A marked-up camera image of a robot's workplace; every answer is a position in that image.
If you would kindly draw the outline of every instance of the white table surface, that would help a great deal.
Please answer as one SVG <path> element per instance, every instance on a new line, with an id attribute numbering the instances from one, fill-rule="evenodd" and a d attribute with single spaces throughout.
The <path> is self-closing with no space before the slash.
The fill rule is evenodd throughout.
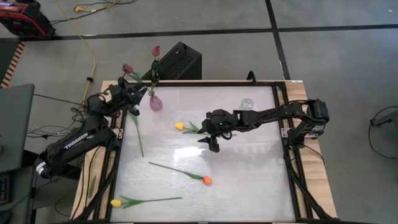
<path id="1" fill-rule="evenodd" d="M 206 112 L 224 109 L 232 113 L 243 98 L 252 99 L 256 111 L 274 108 L 271 87 L 158 87 L 156 95 L 163 101 L 162 110 L 150 109 L 148 95 L 140 105 L 144 157 L 134 122 L 127 116 L 114 198 L 183 199 L 113 208 L 112 222 L 294 220 L 277 122 L 248 133 L 234 132 L 236 136 L 229 141 L 219 138 L 219 153 L 197 142 L 204 135 L 182 134 L 175 129 L 177 121 L 186 126 L 192 121 L 200 128 Z M 148 162 L 207 175 L 213 184 L 204 185 Z"/>

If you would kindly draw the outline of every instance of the speaker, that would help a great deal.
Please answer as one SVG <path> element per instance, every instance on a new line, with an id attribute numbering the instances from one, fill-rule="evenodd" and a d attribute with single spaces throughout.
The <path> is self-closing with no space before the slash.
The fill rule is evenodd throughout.
<path id="1" fill-rule="evenodd" d="M 178 42 L 159 62 L 161 80 L 201 80 L 201 53 L 182 42 Z M 150 69 L 142 77 L 150 80 Z"/>

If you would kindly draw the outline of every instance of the black aluminum frame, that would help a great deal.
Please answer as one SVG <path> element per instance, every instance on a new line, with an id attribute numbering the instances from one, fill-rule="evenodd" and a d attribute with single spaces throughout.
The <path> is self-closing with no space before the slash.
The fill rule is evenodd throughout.
<path id="1" fill-rule="evenodd" d="M 252 82 L 245 82 L 245 81 L 242 81 L 242 82 L 228 82 L 228 81 L 227 82 L 190 82 L 190 81 L 187 81 L 187 82 L 170 82 L 170 83 L 168 83 L 168 82 L 164 82 L 164 83 L 160 82 L 160 83 L 157 84 L 157 86 L 159 86 L 159 87 L 170 87 L 170 86 L 269 86 L 269 87 L 272 88 L 272 93 L 274 95 L 275 106 L 279 106 L 280 105 L 280 103 L 279 103 L 280 102 L 280 97 L 279 97 L 279 94 L 278 94 L 278 90 L 280 90 L 282 92 L 282 100 L 284 101 L 284 103 L 288 103 L 289 102 L 289 99 L 287 98 L 287 89 L 286 89 L 285 82 L 257 82 L 255 80 L 255 78 L 252 79 Z M 122 120 L 122 123 L 121 123 L 121 129 L 124 129 L 124 127 L 125 127 L 126 115 L 127 115 L 127 112 L 124 111 L 123 112 L 123 116 L 122 116 L 123 120 Z M 283 121 L 278 121 L 278 125 L 279 125 L 279 128 L 283 128 L 284 127 Z M 292 122 L 291 119 L 289 121 L 289 127 L 293 127 L 293 122 Z M 287 153 L 287 158 L 289 160 L 288 162 L 290 162 L 289 147 L 283 140 L 282 140 L 282 147 L 283 147 L 283 150 L 284 150 L 284 154 Z M 297 163 L 299 178 L 302 181 L 302 183 L 305 184 L 305 177 L 304 177 L 304 171 L 303 171 L 303 165 L 302 165 L 300 153 L 298 151 L 295 152 L 295 153 L 296 153 L 296 163 Z M 100 210 L 100 205 L 97 205 L 95 207 L 94 217 L 93 218 L 97 222 L 106 223 L 106 222 L 110 221 L 111 210 L 112 210 L 112 206 L 110 204 L 110 201 L 111 201 L 111 199 L 114 196 L 114 191 L 115 191 L 115 186 L 116 186 L 116 179 L 117 179 L 117 176 L 118 176 L 118 167 L 119 167 L 120 154 L 121 154 L 121 150 L 116 151 L 116 155 L 115 155 L 115 158 L 114 158 L 114 166 L 117 166 L 116 167 L 116 176 L 115 176 L 115 178 L 113 179 L 113 181 L 112 181 L 112 183 L 110 185 L 110 191 L 109 191 L 109 195 L 108 195 L 108 206 L 106 208 L 105 219 L 98 220 L 98 214 L 99 214 L 99 210 Z M 109 160 L 109 157 L 110 157 L 110 152 L 107 152 L 106 155 L 105 155 L 105 158 L 104 158 L 104 164 L 103 164 L 104 166 L 103 166 L 103 169 L 101 171 L 101 177 L 100 177 L 100 180 L 99 180 L 100 185 L 104 182 L 104 179 L 106 177 L 105 173 L 108 170 L 108 162 L 107 161 Z M 298 198 L 297 198 L 297 192 L 296 192 L 296 188 L 295 188 L 295 183 L 294 183 L 294 180 L 289 175 L 287 175 L 287 177 L 288 177 L 288 180 L 289 180 L 290 194 L 292 196 L 292 205 L 293 205 L 293 210 L 294 210 L 294 214 L 295 214 L 295 219 L 298 220 L 299 218 L 301 218 L 301 214 L 300 214 L 299 201 L 298 201 Z M 306 208 L 306 211 L 307 211 L 307 216 L 308 216 L 309 213 L 312 215 L 312 209 L 311 209 L 309 203 L 305 200 L 305 198 L 304 198 L 304 201 L 306 203 L 305 208 Z"/>

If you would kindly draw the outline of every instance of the yellow cable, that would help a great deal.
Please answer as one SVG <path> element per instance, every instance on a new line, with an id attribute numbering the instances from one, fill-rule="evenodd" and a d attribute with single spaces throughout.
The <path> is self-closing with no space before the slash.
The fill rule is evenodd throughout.
<path id="1" fill-rule="evenodd" d="M 68 14 L 62 9 L 61 5 L 59 4 L 59 1 L 58 0 L 54 0 L 54 3 L 57 5 L 58 9 L 62 12 L 62 14 L 68 19 L 68 22 L 70 23 L 70 25 L 71 25 L 73 31 L 75 32 L 75 34 L 85 43 L 87 48 L 90 50 L 90 54 L 93 57 L 93 64 L 94 64 L 93 65 L 93 70 L 91 71 L 91 75 L 90 75 L 90 78 L 92 78 L 94 73 L 95 73 L 95 68 L 96 68 L 96 60 L 95 60 L 94 50 L 88 45 L 87 41 L 79 34 L 77 28 L 75 27 L 74 23 L 70 20 Z M 82 105 L 84 105 L 84 103 L 85 103 L 89 84 L 90 84 L 90 81 L 87 81 L 85 94 L 83 95 L 83 103 L 82 103 Z"/>
<path id="2" fill-rule="evenodd" d="M 107 8 L 110 8 L 110 7 L 114 6 L 114 5 L 116 5 L 117 3 L 119 3 L 119 1 L 120 1 L 120 0 L 116 0 L 114 3 L 112 3 L 112 4 L 110 4 L 110 5 L 107 5 L 107 6 L 105 6 L 105 7 L 95 8 L 95 9 L 85 9 L 85 8 L 83 8 L 83 6 L 77 5 L 77 6 L 75 7 L 75 12 L 82 12 L 82 11 L 93 12 L 93 11 L 97 11 L 97 10 L 107 9 Z"/>

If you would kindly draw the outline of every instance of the gray floor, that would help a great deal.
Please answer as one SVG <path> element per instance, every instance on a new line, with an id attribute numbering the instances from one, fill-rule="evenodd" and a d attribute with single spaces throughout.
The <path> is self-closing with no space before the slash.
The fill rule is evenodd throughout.
<path id="1" fill-rule="evenodd" d="M 63 18 L 51 1 L 42 2 L 50 20 Z M 74 16 L 72 9 L 77 3 L 62 1 L 70 16 Z M 284 0 L 272 1 L 272 5 L 279 27 L 398 23 L 395 1 Z M 140 0 L 76 24 L 82 34 L 270 27 L 265 2 L 257 0 Z M 73 35 L 67 23 L 56 28 L 60 35 Z M 0 37 L 10 36 L 0 28 Z M 398 81 L 398 30 L 294 32 L 281 33 L 280 38 L 292 79 L 304 80 L 307 95 L 326 101 L 330 110 L 331 121 L 320 144 L 338 216 L 359 222 L 396 223 L 398 164 L 371 151 L 367 131 L 369 119 L 379 109 L 398 105 L 394 89 Z M 145 72 L 153 46 L 160 45 L 166 52 L 178 41 L 203 54 L 203 79 L 244 79 L 249 70 L 258 79 L 282 79 L 271 33 L 100 39 L 89 41 L 98 63 L 90 93 L 97 92 L 103 80 L 120 76 L 123 63 Z M 11 85 L 34 83 L 36 93 L 79 102 L 91 66 L 90 54 L 79 40 L 28 42 Z M 73 115 L 69 107 L 35 97 L 30 128 L 69 124 Z M 391 126 L 373 130 L 372 140 L 382 153 L 398 156 L 396 130 Z M 26 146 L 40 152 L 52 141 L 30 139 Z M 54 195 L 53 201 L 75 186 L 73 182 L 59 184 L 63 193 Z M 42 192 L 43 196 L 50 193 L 50 189 Z M 72 200 L 73 193 L 62 200 L 61 212 L 70 212 Z M 38 207 L 53 201 L 39 200 Z M 37 215 L 37 223 L 63 219 L 52 207 L 39 209 Z"/>

